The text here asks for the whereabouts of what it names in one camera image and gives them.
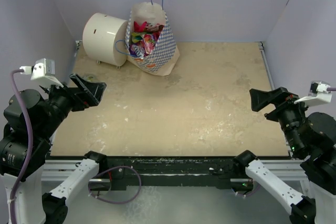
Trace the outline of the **purple Fox's berries candy bag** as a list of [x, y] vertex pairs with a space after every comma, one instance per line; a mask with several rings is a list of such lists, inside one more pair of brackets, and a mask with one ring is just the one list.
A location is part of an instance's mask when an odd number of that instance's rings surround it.
[[131, 44], [130, 45], [130, 54], [136, 58], [144, 58], [146, 56], [145, 49], [141, 45]]

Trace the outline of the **red Real snack bag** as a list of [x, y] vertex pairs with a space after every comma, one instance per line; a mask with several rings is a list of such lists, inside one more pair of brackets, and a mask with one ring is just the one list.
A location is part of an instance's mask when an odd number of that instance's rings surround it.
[[151, 31], [152, 24], [148, 22], [143, 22], [138, 24], [136, 21], [133, 23], [134, 32], [136, 33], [149, 33]]

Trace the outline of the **blue checkered paper bag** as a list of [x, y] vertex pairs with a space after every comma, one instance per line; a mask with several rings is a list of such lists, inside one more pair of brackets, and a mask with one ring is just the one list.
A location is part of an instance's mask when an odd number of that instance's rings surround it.
[[114, 42], [117, 52], [154, 76], [168, 76], [180, 57], [163, 3], [150, 0], [134, 4], [124, 39]]

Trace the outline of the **green Fox's candy bag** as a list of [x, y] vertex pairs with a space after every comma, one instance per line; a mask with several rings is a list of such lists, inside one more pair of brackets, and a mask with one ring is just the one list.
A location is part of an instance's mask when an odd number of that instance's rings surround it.
[[131, 34], [131, 41], [132, 41], [132, 43], [136, 44], [137, 42], [143, 40], [145, 35], [146, 35], [146, 33], [133, 32]]

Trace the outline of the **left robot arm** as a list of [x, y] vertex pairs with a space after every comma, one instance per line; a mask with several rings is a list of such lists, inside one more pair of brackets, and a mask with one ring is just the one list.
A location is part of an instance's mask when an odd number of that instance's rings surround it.
[[7, 193], [10, 223], [63, 223], [69, 205], [92, 177], [108, 172], [107, 157], [90, 151], [75, 171], [57, 188], [41, 191], [41, 176], [51, 137], [70, 112], [98, 106], [106, 84], [72, 74], [65, 83], [39, 91], [15, 91], [4, 110], [7, 124], [1, 139], [1, 178]]

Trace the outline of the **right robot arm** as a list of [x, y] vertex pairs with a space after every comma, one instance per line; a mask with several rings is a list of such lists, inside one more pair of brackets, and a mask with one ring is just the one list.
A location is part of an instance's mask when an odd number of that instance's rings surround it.
[[330, 103], [335, 88], [312, 82], [309, 95], [298, 97], [286, 88], [272, 91], [250, 89], [254, 112], [272, 104], [275, 109], [264, 116], [278, 122], [294, 158], [308, 178], [314, 197], [305, 196], [265, 167], [251, 151], [234, 157], [234, 173], [249, 177], [268, 191], [289, 214], [291, 223], [335, 223], [335, 119], [322, 112], [309, 116], [309, 107]]

